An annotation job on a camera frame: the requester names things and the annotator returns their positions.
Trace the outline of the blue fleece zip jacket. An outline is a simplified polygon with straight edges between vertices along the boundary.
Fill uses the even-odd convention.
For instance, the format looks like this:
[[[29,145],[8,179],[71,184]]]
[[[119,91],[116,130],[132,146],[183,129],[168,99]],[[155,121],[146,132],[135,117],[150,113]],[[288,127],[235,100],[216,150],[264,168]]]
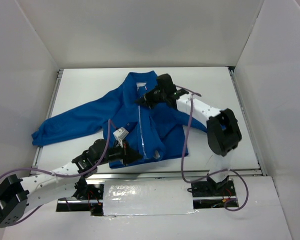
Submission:
[[[32,144],[41,147],[88,136],[101,129],[107,137],[109,131],[114,132],[107,125],[110,119],[117,127],[127,129],[129,145],[142,155],[136,165],[180,158],[188,115],[165,103],[153,109],[135,103],[154,88],[156,78],[154,71],[130,72],[119,87],[105,96],[45,120],[32,134]]]

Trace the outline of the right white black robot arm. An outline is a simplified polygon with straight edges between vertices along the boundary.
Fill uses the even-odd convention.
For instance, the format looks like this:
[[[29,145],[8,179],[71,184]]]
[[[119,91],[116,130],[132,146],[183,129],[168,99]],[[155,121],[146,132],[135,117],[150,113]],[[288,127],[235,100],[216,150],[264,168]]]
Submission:
[[[156,81],[156,86],[135,100],[135,103],[150,109],[165,103],[187,114],[188,125],[191,125],[194,119],[207,129],[207,142],[213,153],[214,166],[204,179],[207,181],[208,192],[214,196],[219,195],[229,179],[233,152],[242,140],[234,112],[229,108],[221,110],[195,99],[196,92],[175,85],[167,73],[158,76]]]

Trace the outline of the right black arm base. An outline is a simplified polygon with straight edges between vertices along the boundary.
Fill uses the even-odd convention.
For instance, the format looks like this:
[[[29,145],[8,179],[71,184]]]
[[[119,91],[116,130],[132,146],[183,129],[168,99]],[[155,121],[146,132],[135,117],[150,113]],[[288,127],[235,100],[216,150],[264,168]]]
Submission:
[[[237,208],[238,201],[232,179],[227,178],[221,185],[214,184],[211,179],[192,183],[187,191],[192,194],[193,208],[215,209],[226,207]]]

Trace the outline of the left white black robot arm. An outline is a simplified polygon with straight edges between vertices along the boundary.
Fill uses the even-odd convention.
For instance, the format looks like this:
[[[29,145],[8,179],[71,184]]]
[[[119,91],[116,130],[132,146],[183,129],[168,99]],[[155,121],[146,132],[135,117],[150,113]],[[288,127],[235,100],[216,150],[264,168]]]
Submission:
[[[12,170],[1,177],[0,228],[21,222],[26,212],[33,212],[53,200],[85,198],[86,179],[97,173],[98,165],[119,162],[125,166],[140,159],[142,155],[127,141],[116,141],[108,147],[106,140],[98,139],[71,162],[50,172],[38,169],[37,175],[19,178]]]

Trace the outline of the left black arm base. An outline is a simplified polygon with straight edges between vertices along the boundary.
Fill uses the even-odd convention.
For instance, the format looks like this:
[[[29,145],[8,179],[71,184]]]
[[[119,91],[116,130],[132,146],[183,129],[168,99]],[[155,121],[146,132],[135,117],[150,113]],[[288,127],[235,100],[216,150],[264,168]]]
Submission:
[[[104,183],[79,183],[71,197],[57,201],[56,212],[87,212],[91,216],[103,216]]]

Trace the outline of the white foil covered panel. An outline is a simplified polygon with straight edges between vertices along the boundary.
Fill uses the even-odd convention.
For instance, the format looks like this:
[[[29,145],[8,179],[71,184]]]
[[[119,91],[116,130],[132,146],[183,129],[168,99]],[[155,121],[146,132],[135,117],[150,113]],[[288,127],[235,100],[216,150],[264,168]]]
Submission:
[[[105,216],[192,214],[193,197],[182,180],[107,181],[103,192]]]

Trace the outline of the left aluminium frame rail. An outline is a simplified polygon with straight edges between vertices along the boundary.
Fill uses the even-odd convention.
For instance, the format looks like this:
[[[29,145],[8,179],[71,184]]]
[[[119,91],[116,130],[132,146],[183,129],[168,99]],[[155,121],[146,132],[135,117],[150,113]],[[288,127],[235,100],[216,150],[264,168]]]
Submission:
[[[63,72],[64,72],[64,69],[60,69],[58,71],[56,82],[55,82],[53,93],[52,93],[52,97],[50,99],[50,103],[49,103],[49,107],[48,107],[45,119],[50,118],[51,115],[52,115],[52,112],[53,112],[53,109],[54,109],[54,104],[55,104],[55,101],[56,101],[56,98],[57,98],[57,94],[58,94],[58,90],[59,90],[59,86],[60,86],[60,82],[61,82],[61,79],[62,79]],[[34,159],[33,159],[33,163],[32,163],[32,166],[30,167],[31,171],[29,173],[29,176],[37,175],[37,173],[36,173],[35,170],[38,169],[38,165],[39,165],[39,161],[40,161],[40,156],[41,156],[42,149],[43,149],[43,147],[41,147],[41,146],[38,146],[36,148],[36,152],[35,152],[35,156],[34,156]]]

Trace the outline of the aluminium frame rail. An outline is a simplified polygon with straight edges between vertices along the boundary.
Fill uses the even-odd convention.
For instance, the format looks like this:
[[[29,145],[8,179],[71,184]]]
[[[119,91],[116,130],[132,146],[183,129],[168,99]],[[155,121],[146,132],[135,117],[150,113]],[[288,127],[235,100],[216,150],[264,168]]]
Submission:
[[[50,118],[51,115],[52,115],[52,112],[53,112],[53,109],[54,109],[54,104],[55,104],[55,101],[56,101],[56,98],[57,98],[57,94],[58,94],[58,90],[59,90],[59,86],[60,86],[60,82],[61,82],[61,79],[62,79],[63,72],[64,72],[64,69],[60,69],[58,71],[56,82],[55,82],[53,93],[52,93],[52,97],[50,99],[50,103],[49,103],[49,107],[48,107],[45,119]],[[39,165],[39,161],[40,161],[40,156],[41,156],[42,149],[43,149],[43,147],[41,147],[41,146],[38,146],[36,148],[36,152],[35,152],[35,156],[34,156],[34,159],[33,159],[33,163],[32,163],[32,166],[30,167],[31,171],[29,173],[29,176],[37,175],[37,173],[36,173],[35,170],[38,169],[38,165]]]
[[[254,170],[235,170],[242,176],[261,176],[262,171],[260,169],[254,169]],[[186,171],[184,172],[185,178],[199,178],[202,176],[205,176],[208,173],[208,171]],[[98,180],[98,181],[105,181],[105,180],[147,180],[147,179],[179,179],[181,178],[180,172],[150,172],[150,173],[100,173],[100,174],[94,174],[90,176],[87,180]]]
[[[238,87],[238,84],[237,84],[237,81],[236,81],[236,78],[235,78],[235,67],[234,66],[227,66],[227,68],[229,70],[229,74],[230,74],[230,77],[231,77],[231,80],[232,80],[232,83],[233,83],[233,86],[234,86],[234,89],[235,89],[235,92],[236,92],[236,95],[237,95],[237,98],[238,98],[238,101],[239,101],[239,105],[240,105],[240,108],[241,108],[241,112],[243,114],[245,124],[247,126],[247,131],[248,131],[251,143],[252,143],[253,151],[255,153],[258,165],[260,167],[262,175],[263,176],[268,176],[268,171],[267,171],[267,169],[264,165],[264,162],[263,162],[263,156],[260,152],[260,149],[258,147],[256,139],[255,139],[255,137],[252,133],[251,124],[250,124],[250,121],[248,119],[248,115],[247,115],[246,108],[245,108],[245,105],[244,105],[244,102],[243,102],[243,98],[242,98],[242,95],[240,93],[240,90],[239,90],[239,87]]]

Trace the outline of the front aluminium frame rail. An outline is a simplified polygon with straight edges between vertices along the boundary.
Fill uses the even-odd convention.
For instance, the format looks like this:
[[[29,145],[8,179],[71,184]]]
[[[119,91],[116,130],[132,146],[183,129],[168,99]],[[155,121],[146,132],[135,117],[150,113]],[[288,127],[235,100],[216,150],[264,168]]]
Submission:
[[[261,176],[262,171],[260,169],[254,169],[254,170],[235,170],[242,176]],[[199,178],[202,176],[205,176],[208,173],[208,171],[186,171],[184,172],[185,178]],[[98,181],[105,181],[105,180],[147,180],[147,179],[179,179],[181,178],[180,172],[150,172],[150,173],[100,173],[100,174],[94,174],[90,176],[87,180],[98,180]]]

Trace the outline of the right aluminium frame rail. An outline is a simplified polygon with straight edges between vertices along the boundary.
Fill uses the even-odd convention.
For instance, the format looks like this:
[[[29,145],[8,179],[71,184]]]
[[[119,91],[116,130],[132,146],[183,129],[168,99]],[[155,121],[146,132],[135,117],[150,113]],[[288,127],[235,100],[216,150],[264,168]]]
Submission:
[[[243,114],[245,124],[247,126],[247,131],[248,131],[251,143],[252,143],[253,151],[255,153],[258,165],[260,167],[262,175],[263,176],[268,176],[268,171],[267,171],[267,169],[264,165],[264,162],[263,162],[263,156],[260,152],[260,149],[258,147],[256,139],[255,139],[255,137],[252,133],[251,124],[250,124],[250,121],[248,119],[248,115],[247,115],[246,108],[245,108],[245,105],[244,105],[244,102],[243,102],[243,98],[242,98],[242,95],[240,93],[240,90],[239,90],[239,87],[238,87],[238,84],[237,84],[237,81],[236,81],[236,78],[235,78],[235,67],[234,66],[227,66],[227,68],[229,70],[229,74],[230,74],[230,77],[231,77],[231,80],[232,80],[232,83],[233,83],[233,86],[234,86],[234,89],[235,89],[235,92],[236,92],[236,95],[237,95],[237,98],[238,98],[238,101],[239,101],[239,105],[240,105],[240,108],[241,108],[241,112]]]

